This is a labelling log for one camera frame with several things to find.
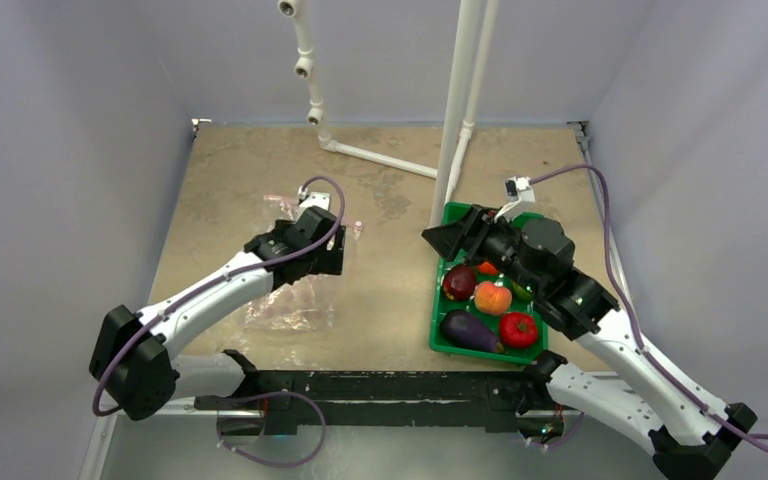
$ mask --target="floor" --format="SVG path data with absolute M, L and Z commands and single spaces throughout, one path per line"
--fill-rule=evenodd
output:
M 437 163 L 439 128 L 338 128 L 333 133 L 349 145 L 423 165 Z M 479 129 L 453 200 L 500 205 L 506 177 L 537 176 L 581 161 L 567 129 Z M 244 326 L 244 314 L 235 312 L 185 353 L 234 348 L 261 369 L 513 368 L 428 347 L 436 256 L 419 234 L 431 214 L 433 181 L 325 152 L 309 128 L 199 130 L 158 266 L 153 301 L 212 273 L 253 235 L 268 230 L 264 195 L 292 196 L 316 174 L 329 175 L 341 185 L 346 217 L 364 224 L 336 283 L 333 325 L 303 332 L 270 330 Z M 607 284 L 600 219 L 586 175 L 570 173 L 541 184 L 537 199 L 536 210 L 559 220 L 575 241 L 579 268 Z M 555 332 L 550 348 L 584 370 L 608 370 Z

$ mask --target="clear plastic bag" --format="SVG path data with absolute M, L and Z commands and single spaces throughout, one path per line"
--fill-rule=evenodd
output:
M 265 195 L 262 205 L 262 221 L 253 223 L 256 234 L 271 230 L 277 219 L 294 219 L 299 211 L 298 200 L 292 197 Z M 354 259 L 363 223 L 344 217 L 343 225 L 346 226 L 345 272 Z M 333 327 L 340 281 L 340 277 L 333 275 L 306 276 L 249 302 L 237 311 L 235 320 L 243 327 L 265 330 L 313 331 Z

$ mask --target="eggplant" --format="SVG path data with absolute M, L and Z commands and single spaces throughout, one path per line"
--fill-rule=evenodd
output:
M 489 353 L 505 352 L 499 336 L 466 310 L 450 310 L 440 322 L 440 333 L 457 347 Z

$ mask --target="gray wall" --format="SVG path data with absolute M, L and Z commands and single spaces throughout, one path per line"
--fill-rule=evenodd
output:
M 442 121 L 458 2 L 307 3 L 332 120 Z M 551 123 L 590 118 L 654 2 L 501 3 L 480 119 Z M 137 4 L 190 116 L 303 121 L 293 24 L 275 0 Z
M 0 478 L 76 478 L 106 311 L 148 295 L 188 117 L 127 0 L 0 0 Z
M 592 133 L 645 331 L 768 430 L 768 2 L 659 0 Z

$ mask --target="pvc pipe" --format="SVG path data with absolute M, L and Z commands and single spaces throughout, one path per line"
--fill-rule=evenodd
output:
M 398 158 L 389 157 L 387 155 L 382 155 L 380 153 L 370 152 L 369 150 L 352 147 L 351 145 L 346 145 L 344 143 L 340 143 L 336 141 L 331 141 L 330 145 L 328 146 L 328 148 L 326 148 L 326 150 L 343 153 L 346 155 L 351 155 L 353 157 L 361 158 L 363 160 L 369 160 L 370 162 L 380 163 L 381 165 L 387 165 L 388 167 L 398 168 L 399 170 L 404 170 L 406 172 L 415 173 L 417 175 L 422 175 L 429 178 L 437 177 L 437 170 L 431 167 L 426 167 L 425 165 L 418 165 L 416 163 L 407 162 L 405 160 L 399 160 Z
M 493 40 L 493 28 L 496 26 L 498 12 L 499 0 L 487 0 L 484 23 L 481 24 L 481 37 L 478 39 L 478 53 L 475 55 L 475 70 L 472 72 L 469 100 L 466 104 L 466 115 L 464 115 L 464 127 L 469 127 L 470 130 L 475 125 L 475 111 L 478 109 L 478 97 L 481 95 L 481 84 L 484 82 L 484 71 L 487 69 L 487 56 L 490 53 L 490 42 Z
M 311 107 L 307 114 L 307 122 L 316 127 L 319 145 L 325 148 L 331 142 L 331 133 L 328 131 L 325 99 L 322 98 L 322 89 L 319 87 L 319 75 L 317 74 L 316 57 L 313 53 L 313 41 L 310 37 L 310 25 L 307 21 L 307 15 L 305 15 L 305 0 L 279 0 L 278 10 L 293 19 L 296 42 L 299 45 L 299 60 L 296 62 L 294 71 L 298 77 L 307 80 Z
M 443 220 L 443 206 L 457 143 L 457 124 L 463 118 L 464 98 L 469 87 L 467 75 L 475 45 L 475 33 L 478 30 L 480 7 L 479 0 L 461 0 L 452 73 L 449 77 L 449 95 L 443 121 L 443 140 L 440 143 L 440 161 L 437 164 L 437 181 L 434 182 L 434 202 L 431 204 L 432 227 L 440 225 Z
M 455 192 L 455 187 L 458 186 L 458 180 L 461 178 L 461 165 L 463 165 L 463 157 L 466 154 L 466 146 L 470 138 L 472 138 L 472 129 L 461 128 L 461 135 L 458 137 L 458 147 L 455 149 L 455 158 L 452 160 L 452 173 L 449 174 L 449 184 L 446 186 L 446 203 L 452 200 L 452 194 Z
M 458 137 L 455 158 L 452 160 L 449 184 L 446 186 L 446 203 L 452 199 L 452 193 L 454 193 L 455 188 L 458 186 L 466 147 L 469 144 L 470 138 L 472 138 L 472 130 L 475 126 L 475 112 L 478 109 L 478 98 L 481 96 L 484 72 L 487 70 L 487 57 L 490 53 L 490 43 L 493 40 L 493 29 L 496 26 L 498 12 L 499 0 L 487 0 L 487 6 L 484 8 L 484 21 L 481 24 L 481 36 L 478 38 L 478 53 L 475 54 L 475 69 L 472 71 L 472 82 L 469 86 L 466 114 L 464 115 L 460 137 Z

